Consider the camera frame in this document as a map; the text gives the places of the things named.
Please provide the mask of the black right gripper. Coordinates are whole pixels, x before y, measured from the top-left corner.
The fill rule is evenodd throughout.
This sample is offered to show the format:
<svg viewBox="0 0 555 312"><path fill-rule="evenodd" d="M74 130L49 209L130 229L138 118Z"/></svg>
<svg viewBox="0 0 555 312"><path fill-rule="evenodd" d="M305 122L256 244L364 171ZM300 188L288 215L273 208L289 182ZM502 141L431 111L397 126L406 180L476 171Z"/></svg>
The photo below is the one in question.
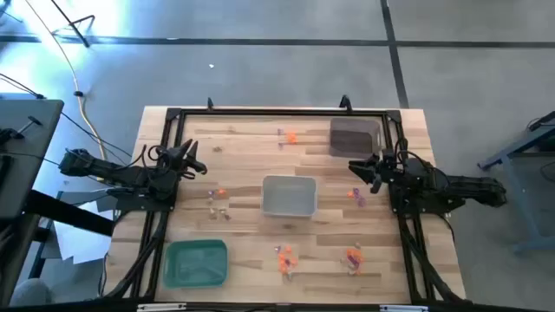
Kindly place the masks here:
<svg viewBox="0 0 555 312"><path fill-rule="evenodd" d="M371 183L372 194L377 194L383 183L394 183L401 175L398 162L390 157L378 160L377 156L372 156L365 160L351 160L349 168L364 183Z"/></svg>

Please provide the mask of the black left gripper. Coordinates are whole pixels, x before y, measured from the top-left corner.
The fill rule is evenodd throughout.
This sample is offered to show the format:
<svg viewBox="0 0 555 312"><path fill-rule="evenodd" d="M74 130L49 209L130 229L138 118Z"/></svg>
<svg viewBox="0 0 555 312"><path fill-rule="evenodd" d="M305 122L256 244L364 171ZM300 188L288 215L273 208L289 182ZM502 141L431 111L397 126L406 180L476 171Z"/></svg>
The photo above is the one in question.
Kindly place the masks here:
<svg viewBox="0 0 555 312"><path fill-rule="evenodd" d="M162 160L162 170L156 175L156 185L174 186L182 178L195 179L197 173L206 175L207 167L197 160L197 151L198 142L193 142L192 139L187 140L180 148L158 148L156 153Z"/></svg>

